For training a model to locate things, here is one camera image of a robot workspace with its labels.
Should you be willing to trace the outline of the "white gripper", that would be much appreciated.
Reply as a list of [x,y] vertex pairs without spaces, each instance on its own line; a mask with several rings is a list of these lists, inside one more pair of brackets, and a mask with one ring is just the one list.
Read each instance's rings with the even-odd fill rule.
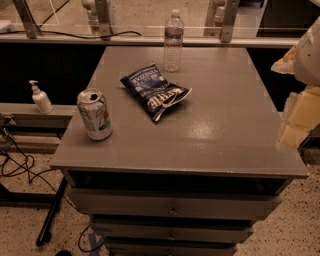
[[[320,17],[301,37],[298,45],[292,46],[271,66],[271,70],[280,74],[295,73],[297,80],[320,86]],[[282,113],[279,141],[298,147],[319,124],[320,88],[307,87],[301,93],[291,92]]]

